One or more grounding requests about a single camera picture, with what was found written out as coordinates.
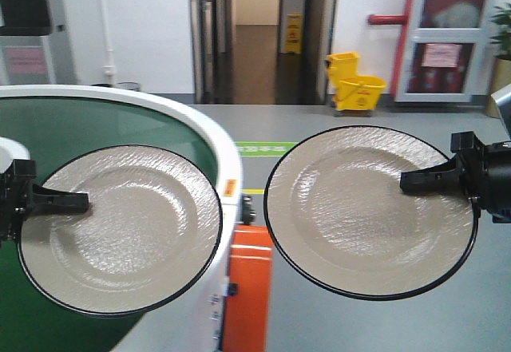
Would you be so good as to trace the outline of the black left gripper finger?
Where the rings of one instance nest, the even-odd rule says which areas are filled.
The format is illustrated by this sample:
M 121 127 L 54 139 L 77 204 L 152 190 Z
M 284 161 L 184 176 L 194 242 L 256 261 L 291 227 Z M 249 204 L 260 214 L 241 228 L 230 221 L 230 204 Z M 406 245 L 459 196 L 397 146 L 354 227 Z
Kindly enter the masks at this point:
M 32 216 L 83 214 L 89 210 L 89 196 L 81 192 L 63 192 L 33 184 L 30 193 Z

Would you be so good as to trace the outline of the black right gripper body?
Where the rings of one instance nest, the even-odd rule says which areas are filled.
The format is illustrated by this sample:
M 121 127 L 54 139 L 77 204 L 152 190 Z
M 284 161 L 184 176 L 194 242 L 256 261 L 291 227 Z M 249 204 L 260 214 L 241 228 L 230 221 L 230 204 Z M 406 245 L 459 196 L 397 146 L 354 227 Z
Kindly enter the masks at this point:
M 474 132 L 451 135 L 450 150 L 461 165 L 460 184 L 470 202 L 492 216 L 510 221 L 510 142 L 482 143 Z

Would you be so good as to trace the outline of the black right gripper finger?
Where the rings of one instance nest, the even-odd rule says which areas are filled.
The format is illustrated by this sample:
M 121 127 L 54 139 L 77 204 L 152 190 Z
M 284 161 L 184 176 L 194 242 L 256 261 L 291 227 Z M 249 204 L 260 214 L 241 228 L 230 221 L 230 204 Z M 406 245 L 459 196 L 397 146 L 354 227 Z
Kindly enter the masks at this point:
M 457 157 L 433 167 L 402 172 L 399 187 L 407 195 L 426 193 L 457 193 L 461 191 L 460 175 L 463 167 Z

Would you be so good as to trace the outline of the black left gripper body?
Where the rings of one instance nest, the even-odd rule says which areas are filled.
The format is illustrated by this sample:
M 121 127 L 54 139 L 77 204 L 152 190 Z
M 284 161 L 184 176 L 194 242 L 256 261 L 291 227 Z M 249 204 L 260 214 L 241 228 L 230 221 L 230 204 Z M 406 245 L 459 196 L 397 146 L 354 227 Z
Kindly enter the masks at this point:
M 35 161 L 24 159 L 12 160 L 1 174 L 1 241 L 19 237 L 36 175 Z

